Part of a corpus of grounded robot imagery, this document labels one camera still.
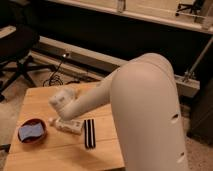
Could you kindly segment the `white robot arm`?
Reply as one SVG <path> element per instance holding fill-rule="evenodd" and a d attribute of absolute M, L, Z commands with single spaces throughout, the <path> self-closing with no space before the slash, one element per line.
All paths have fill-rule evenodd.
<path fill-rule="evenodd" d="M 110 104 L 126 171 L 189 171 L 174 71 L 160 54 L 126 62 L 83 95 L 62 89 L 49 104 L 65 121 Z"/>

